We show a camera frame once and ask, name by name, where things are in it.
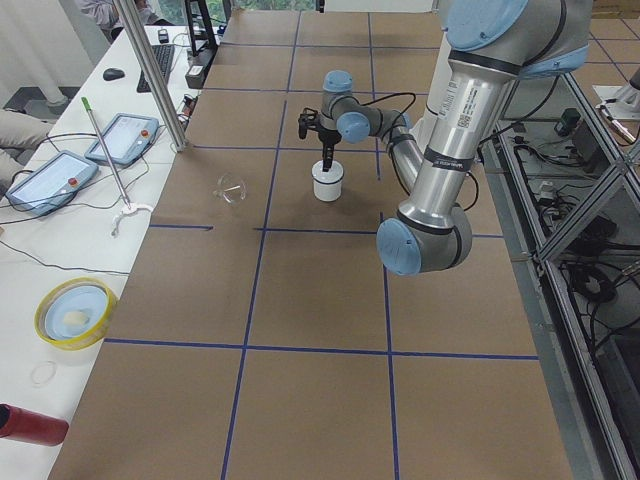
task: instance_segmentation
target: robotic arm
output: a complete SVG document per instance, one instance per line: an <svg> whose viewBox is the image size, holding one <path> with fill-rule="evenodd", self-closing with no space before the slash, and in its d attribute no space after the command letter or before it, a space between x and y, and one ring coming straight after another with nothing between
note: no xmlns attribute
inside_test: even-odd
<svg viewBox="0 0 640 480"><path fill-rule="evenodd" d="M320 112L305 109L300 116L301 138L307 129L318 132L328 170L342 138L378 137L411 191L397 218L378 229L378 252L389 270L445 270L467 257L471 227L456 199L502 87L582 65L591 7L592 0L452 0L444 28L452 76L424 151L402 115L361 105L347 72L327 74Z"/></svg>

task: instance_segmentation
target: white plastic cup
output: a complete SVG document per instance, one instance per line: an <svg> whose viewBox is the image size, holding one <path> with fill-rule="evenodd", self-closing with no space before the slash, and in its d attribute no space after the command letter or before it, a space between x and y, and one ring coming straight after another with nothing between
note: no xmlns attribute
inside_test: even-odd
<svg viewBox="0 0 640 480"><path fill-rule="evenodd" d="M322 171L322 160L313 165L311 169L313 177L313 194L323 202L334 202L342 194L342 179L344 169L340 163L333 161L328 172Z"/></svg>

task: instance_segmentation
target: table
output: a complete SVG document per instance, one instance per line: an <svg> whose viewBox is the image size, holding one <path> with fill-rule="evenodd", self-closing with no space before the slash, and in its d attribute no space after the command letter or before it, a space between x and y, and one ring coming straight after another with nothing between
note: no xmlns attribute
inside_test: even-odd
<svg viewBox="0 0 640 480"><path fill-rule="evenodd" d="M157 30L147 27L150 42L158 43ZM185 27L169 27L171 41L187 45ZM183 96L196 96L197 91L187 87L184 74L188 69L187 48L176 47L174 67L168 88L176 108ZM125 77L112 82L102 79L109 67L124 70ZM93 132L82 106L81 97L87 97L98 123L102 126L120 112L158 118L159 110L151 93L139 94L135 88L140 67L126 33L114 42L91 73L64 114L57 121L51 136L72 132ZM55 141L62 149L83 154L91 139L60 138ZM26 168L35 169L56 153L50 144L43 144L33 155ZM138 161L122 171L122 180L129 183L148 169L128 188L132 201L155 205L171 169L175 151L171 137L164 128L154 146ZM94 181L110 174L109 168L100 167ZM113 179L106 179L80 192L69 206L50 216L23 223L5 225L0 240L40 258L45 263L63 266L82 266L97 270L129 272L140 243L149 224L148 212L127 217L120 224L120 235L110 236L111 221L122 207L117 201L119 192ZM113 207L98 210L81 203ZM29 218L28 214L6 208L0 204L0 223ZM60 283L72 278L90 276L106 283L120 296L127 275L85 273L45 268L22 254L0 245L0 402L38 411L53 417L71 420L89 373L93 367L100 343L85 350L66 352L42 341L33 328L35 310L42 298ZM35 368L43 362L54 362L56 373L46 385L37 388L31 380ZM42 447L4 440L0 443L2 478L41 480L46 478L60 447Z"/></svg>
<svg viewBox="0 0 640 480"><path fill-rule="evenodd" d="M312 193L297 118L325 73L424 100L441 37L432 15L234 11L51 480L572 477L483 170L469 258L415 278L377 257L405 196L375 141L336 148L337 202Z"/></svg>

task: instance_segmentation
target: person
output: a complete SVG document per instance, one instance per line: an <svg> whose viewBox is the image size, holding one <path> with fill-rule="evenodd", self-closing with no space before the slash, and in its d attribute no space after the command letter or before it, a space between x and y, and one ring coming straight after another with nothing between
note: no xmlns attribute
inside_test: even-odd
<svg viewBox="0 0 640 480"><path fill-rule="evenodd" d="M134 0L138 7L140 20L144 25L173 25L158 17L147 0ZM107 40L113 42L123 29L118 9L113 0L76 0L76 5L82 13L91 17Z"/></svg>
<svg viewBox="0 0 640 480"><path fill-rule="evenodd" d="M52 127L29 115L0 109L0 191L6 191L24 168L4 149L35 150Z"/></svg>

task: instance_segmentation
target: label on robot arm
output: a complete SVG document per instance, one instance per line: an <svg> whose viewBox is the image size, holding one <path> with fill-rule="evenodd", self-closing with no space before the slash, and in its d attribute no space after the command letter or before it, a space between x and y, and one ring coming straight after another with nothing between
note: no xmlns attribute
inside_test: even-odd
<svg viewBox="0 0 640 480"><path fill-rule="evenodd" d="M458 84L454 81L450 81L447 86L447 91L444 93L444 99L442 100L442 105L440 106L440 111L438 112L438 117L443 120L447 118L449 115L449 111L451 110L451 106L453 105L453 101L456 99L456 93L458 92Z"/></svg>
<svg viewBox="0 0 640 480"><path fill-rule="evenodd" d="M439 117L447 120L451 128L475 132L489 101L493 88L468 84L459 91L458 85L449 82Z"/></svg>

